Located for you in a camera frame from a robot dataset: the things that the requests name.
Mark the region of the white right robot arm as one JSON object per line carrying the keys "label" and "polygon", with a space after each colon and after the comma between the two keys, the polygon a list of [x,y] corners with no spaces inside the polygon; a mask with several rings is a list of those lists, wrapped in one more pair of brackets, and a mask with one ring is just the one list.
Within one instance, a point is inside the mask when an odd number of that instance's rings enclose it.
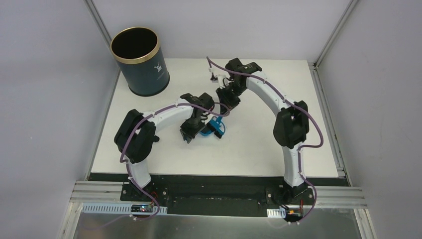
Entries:
{"label": "white right robot arm", "polygon": [[308,106],[304,101],[290,102],[266,78],[262,68],[255,62],[242,64],[238,58],[229,60],[224,70],[229,73],[228,83],[224,76],[219,75],[219,87],[216,90],[221,108],[225,114],[239,105],[240,95],[250,90],[255,93],[273,112],[276,120],[273,136],[282,147],[284,157],[283,199],[289,204],[295,204],[302,198],[306,190],[305,176],[301,174],[303,163],[298,149],[306,141],[309,132]]}

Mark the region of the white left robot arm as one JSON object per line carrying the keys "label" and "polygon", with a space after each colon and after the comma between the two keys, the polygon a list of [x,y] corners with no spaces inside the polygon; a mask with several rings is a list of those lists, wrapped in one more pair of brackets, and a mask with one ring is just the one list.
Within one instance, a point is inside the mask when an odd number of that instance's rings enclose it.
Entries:
{"label": "white left robot arm", "polygon": [[199,97],[183,94],[174,103],[156,111],[130,110],[120,125],[114,143],[121,153],[120,162],[128,170],[129,181],[134,184],[133,195],[139,201],[147,201],[152,194],[148,185],[151,176],[146,158],[154,143],[160,140],[157,133],[180,122],[183,141],[190,143],[206,126],[206,114],[215,106],[207,93]]}

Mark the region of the blue dustpan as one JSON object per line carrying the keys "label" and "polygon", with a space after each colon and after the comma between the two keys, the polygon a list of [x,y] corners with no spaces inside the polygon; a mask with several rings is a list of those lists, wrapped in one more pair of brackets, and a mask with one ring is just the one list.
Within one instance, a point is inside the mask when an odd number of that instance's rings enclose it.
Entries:
{"label": "blue dustpan", "polygon": [[207,127],[207,126],[203,130],[200,131],[200,135],[204,136],[204,137],[210,136],[212,134],[213,134],[213,130],[210,129],[209,127]]}

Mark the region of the blue hand brush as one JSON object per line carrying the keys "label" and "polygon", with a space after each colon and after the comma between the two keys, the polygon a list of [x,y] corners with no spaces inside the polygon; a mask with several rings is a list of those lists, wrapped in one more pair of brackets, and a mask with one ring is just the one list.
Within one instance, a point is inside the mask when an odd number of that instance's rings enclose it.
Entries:
{"label": "blue hand brush", "polygon": [[212,117],[207,126],[209,128],[209,132],[213,133],[219,139],[221,139],[225,134],[226,127],[222,122],[222,117]]}

